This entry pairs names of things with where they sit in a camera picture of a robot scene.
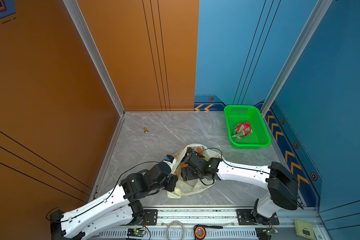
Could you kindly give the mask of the yellowish translucent plastic bag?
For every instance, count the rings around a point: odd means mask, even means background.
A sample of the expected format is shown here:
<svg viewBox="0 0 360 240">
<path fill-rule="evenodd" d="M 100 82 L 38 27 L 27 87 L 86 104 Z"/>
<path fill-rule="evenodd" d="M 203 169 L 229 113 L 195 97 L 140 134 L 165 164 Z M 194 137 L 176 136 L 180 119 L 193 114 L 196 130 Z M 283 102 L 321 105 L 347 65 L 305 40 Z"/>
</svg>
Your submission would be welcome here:
<svg viewBox="0 0 360 240">
<path fill-rule="evenodd" d="M 185 146 L 174 155 L 172 174 L 178 176 L 173 192 L 168 198 L 180 199 L 183 196 L 199 194 L 219 181 L 218 166 L 223 161 L 221 150 L 208 148 L 201 144 Z"/>
</svg>

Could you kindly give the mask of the pink dragon fruit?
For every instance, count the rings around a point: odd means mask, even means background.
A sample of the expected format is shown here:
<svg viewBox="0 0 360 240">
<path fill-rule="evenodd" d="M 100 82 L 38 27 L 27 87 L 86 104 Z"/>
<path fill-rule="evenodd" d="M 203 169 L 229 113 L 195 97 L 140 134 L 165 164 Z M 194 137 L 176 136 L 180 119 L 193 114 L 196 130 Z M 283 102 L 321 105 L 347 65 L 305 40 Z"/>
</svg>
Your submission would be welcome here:
<svg viewBox="0 0 360 240">
<path fill-rule="evenodd" d="M 241 139 L 245 139 L 252 135 L 253 135 L 252 125 L 249 121 L 245 121 L 234 127 L 232 133 L 232 139 L 233 141 L 237 142 Z"/>
</svg>

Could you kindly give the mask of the green plastic mesh basket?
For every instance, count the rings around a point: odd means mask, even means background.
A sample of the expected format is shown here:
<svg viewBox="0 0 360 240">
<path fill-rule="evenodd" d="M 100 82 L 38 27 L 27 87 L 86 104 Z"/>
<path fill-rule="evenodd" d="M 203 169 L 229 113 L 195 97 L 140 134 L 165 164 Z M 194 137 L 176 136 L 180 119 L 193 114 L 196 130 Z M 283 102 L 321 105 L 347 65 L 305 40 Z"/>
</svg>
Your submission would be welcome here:
<svg viewBox="0 0 360 240">
<path fill-rule="evenodd" d="M 231 145 L 235 149 L 260 149 L 272 140 L 260 110 L 248 105 L 229 105 L 224 108 Z"/>
</svg>

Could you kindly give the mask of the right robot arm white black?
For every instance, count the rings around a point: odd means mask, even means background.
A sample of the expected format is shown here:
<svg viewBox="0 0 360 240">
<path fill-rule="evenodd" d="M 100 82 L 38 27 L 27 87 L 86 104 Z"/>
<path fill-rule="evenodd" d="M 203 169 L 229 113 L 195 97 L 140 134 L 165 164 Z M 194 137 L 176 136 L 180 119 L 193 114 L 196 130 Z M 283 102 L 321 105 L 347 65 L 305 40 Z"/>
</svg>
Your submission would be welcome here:
<svg viewBox="0 0 360 240">
<path fill-rule="evenodd" d="M 298 202 L 298 181 L 281 163 L 272 162 L 270 166 L 248 166 L 226 162 L 222 157 L 210 157 L 193 150 L 181 160 L 181 176 L 187 180 L 237 181 L 265 189 L 266 194 L 255 201 L 251 211 L 252 221 L 267 225 L 280 210 L 302 208 Z"/>
</svg>

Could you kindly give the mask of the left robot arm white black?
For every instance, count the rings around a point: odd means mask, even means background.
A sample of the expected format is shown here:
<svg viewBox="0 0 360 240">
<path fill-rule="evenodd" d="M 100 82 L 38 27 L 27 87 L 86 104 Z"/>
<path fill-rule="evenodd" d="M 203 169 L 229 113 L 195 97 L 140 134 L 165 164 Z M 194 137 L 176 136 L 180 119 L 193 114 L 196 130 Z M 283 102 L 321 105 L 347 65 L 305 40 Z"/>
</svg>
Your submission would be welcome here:
<svg viewBox="0 0 360 240">
<path fill-rule="evenodd" d="M 141 223 L 140 199 L 161 190 L 173 192 L 178 177 L 174 165 L 162 161 L 150 170 L 128 175 L 112 190 L 75 210 L 50 214 L 53 240 L 87 240 L 111 227 Z"/>
</svg>

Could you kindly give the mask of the green circuit board left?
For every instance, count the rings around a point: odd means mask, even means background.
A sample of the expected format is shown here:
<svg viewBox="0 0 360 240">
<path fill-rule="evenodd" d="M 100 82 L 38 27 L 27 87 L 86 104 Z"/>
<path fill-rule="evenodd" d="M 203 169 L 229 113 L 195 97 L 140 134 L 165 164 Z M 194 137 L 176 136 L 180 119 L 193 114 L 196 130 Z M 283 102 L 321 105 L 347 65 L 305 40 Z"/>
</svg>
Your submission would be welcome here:
<svg viewBox="0 0 360 240">
<path fill-rule="evenodd" d="M 126 238 L 128 240 L 143 240 L 147 235 L 147 231 L 145 229 L 131 229 L 127 230 Z"/>
</svg>

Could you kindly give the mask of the green circuit board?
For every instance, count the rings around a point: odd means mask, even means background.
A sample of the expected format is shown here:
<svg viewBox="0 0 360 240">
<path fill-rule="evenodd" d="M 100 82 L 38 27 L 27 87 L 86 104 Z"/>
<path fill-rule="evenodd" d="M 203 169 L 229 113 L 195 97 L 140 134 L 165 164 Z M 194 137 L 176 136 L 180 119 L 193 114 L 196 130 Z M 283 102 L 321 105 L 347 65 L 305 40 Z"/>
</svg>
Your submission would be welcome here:
<svg viewBox="0 0 360 240">
<path fill-rule="evenodd" d="M 147 235 L 147 231 L 145 229 L 131 229 L 127 230 L 126 238 L 128 240 L 143 240 Z"/>
<path fill-rule="evenodd" d="M 272 236 L 279 233 L 275 228 L 255 228 L 259 240 L 271 240 Z"/>
</svg>

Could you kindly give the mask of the orange black tape measure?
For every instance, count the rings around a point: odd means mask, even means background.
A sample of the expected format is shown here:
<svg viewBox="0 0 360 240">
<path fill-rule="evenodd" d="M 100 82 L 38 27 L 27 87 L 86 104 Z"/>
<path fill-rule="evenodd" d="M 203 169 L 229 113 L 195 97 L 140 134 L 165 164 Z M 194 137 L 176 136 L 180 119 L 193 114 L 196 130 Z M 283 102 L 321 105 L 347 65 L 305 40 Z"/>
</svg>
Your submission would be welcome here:
<svg viewBox="0 0 360 240">
<path fill-rule="evenodd" d="M 206 229 L 216 229 L 216 230 L 220 230 L 223 229 L 223 226 L 210 226 L 210 225 L 195 225 L 193 232 L 194 232 L 194 237 L 195 240 L 204 240 L 206 235 L 207 235 L 207 231 Z"/>
</svg>

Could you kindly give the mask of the green circuit board right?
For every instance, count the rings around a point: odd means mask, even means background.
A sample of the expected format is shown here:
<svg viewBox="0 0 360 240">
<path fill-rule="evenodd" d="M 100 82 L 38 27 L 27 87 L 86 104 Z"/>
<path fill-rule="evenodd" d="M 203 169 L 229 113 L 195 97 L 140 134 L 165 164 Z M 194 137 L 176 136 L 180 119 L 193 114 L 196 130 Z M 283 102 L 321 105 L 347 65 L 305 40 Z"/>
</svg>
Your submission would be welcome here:
<svg viewBox="0 0 360 240">
<path fill-rule="evenodd" d="M 279 233 L 275 228 L 255 228 L 259 240 L 271 240 L 272 236 Z"/>
</svg>

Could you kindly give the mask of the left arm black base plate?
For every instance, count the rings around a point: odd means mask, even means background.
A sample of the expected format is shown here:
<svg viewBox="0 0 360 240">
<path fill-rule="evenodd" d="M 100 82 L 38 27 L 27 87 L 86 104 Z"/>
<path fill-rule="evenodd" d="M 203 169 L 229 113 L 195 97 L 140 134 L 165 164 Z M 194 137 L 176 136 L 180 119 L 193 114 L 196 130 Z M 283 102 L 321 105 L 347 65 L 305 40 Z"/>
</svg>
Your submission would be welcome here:
<svg viewBox="0 0 360 240">
<path fill-rule="evenodd" d="M 158 220 L 158 210 L 157 209 L 144 209 L 145 213 L 139 222 L 139 225 L 142 226 L 156 226 Z"/>
</svg>

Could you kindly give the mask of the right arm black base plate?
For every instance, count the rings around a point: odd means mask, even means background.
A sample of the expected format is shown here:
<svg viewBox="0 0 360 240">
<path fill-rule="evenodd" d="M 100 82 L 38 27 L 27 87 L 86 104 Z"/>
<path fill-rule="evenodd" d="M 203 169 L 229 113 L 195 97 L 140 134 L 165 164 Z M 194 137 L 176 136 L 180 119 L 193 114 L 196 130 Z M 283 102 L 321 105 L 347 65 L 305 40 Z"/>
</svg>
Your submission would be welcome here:
<svg viewBox="0 0 360 240">
<path fill-rule="evenodd" d="M 273 225 L 278 226 L 280 224 L 277 213 L 273 213 L 270 218 L 265 218 L 263 216 L 257 215 L 256 217 L 252 214 L 253 210 L 250 209 L 237 209 L 237 219 L 240 226 L 244 225 Z"/>
</svg>

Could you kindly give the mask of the light green switch box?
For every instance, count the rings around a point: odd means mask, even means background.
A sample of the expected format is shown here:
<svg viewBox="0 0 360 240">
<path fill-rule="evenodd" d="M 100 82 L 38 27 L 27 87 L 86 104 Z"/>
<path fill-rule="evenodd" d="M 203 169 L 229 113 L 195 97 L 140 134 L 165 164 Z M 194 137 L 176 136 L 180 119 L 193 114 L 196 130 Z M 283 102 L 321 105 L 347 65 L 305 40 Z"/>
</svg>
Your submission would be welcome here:
<svg viewBox="0 0 360 240">
<path fill-rule="evenodd" d="M 316 236 L 313 230 L 313 225 L 302 220 L 294 220 L 295 233 L 297 236 L 308 239 L 315 240 Z"/>
</svg>

